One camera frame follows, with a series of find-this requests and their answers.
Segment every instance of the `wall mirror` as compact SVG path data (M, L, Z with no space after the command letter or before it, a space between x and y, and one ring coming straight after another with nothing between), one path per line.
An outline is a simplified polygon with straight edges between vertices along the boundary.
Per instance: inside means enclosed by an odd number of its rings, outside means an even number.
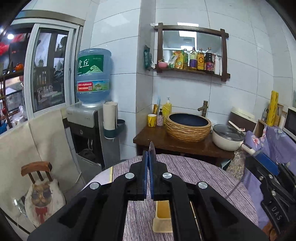
M155 26L158 31L157 40L157 63L161 60L168 62L174 51L187 49L188 52L194 47L196 51L200 48L205 53L210 47L212 52L221 58L222 73L213 74L208 72L195 71L191 69L161 69L156 65L156 71L184 71L195 74L208 74L215 77L220 77L222 81L230 78L227 73L227 46L226 38L229 37L224 29L214 30L208 28L200 28L194 26L181 26L181 25L163 25L158 23Z

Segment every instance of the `pot handle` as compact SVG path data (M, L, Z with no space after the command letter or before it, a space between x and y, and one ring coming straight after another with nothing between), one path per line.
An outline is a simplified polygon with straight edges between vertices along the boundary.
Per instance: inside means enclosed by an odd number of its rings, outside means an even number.
M251 156L255 154L255 150L252 149L252 148L248 148L248 147L244 144L243 141L241 142L241 148L242 148L244 151L248 152Z
M237 129L238 131L245 131L245 128L238 128L235 124L233 124L231 121L228 121L230 125L232 125L235 129Z

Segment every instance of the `wooden counter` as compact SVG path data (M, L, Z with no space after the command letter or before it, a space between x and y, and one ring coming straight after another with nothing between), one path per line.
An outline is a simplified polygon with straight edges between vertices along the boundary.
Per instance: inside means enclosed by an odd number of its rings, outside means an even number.
M182 156L185 156L184 154L190 154L189 157L192 157L192 155L197 155L195 157L196 159L206 161L215 165L219 165L222 159L234 158L234 152L222 150L212 142L211 133L203 141L200 142L183 142L168 135L165 126L146 126L133 139L133 142L137 144L137 154L142 155L143 150L148 149L151 141L153 141L155 148L166 150L166 152L158 151L158 153L174 155L179 153L179 155Z

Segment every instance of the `white bottle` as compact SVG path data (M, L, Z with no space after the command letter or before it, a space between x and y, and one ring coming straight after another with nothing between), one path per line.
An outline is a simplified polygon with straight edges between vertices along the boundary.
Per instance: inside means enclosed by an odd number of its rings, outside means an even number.
M215 54L214 74L219 75L219 71L220 71L220 59L217 56L217 54Z
M219 57L219 75L222 76L222 59Z

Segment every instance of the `pot lid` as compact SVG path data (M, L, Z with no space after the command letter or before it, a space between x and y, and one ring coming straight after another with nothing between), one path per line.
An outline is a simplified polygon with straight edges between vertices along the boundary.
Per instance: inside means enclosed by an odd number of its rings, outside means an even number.
M242 132L238 132L235 128L231 126L217 124L213 126L213 131L216 132L219 136L232 141L244 140L244 134Z

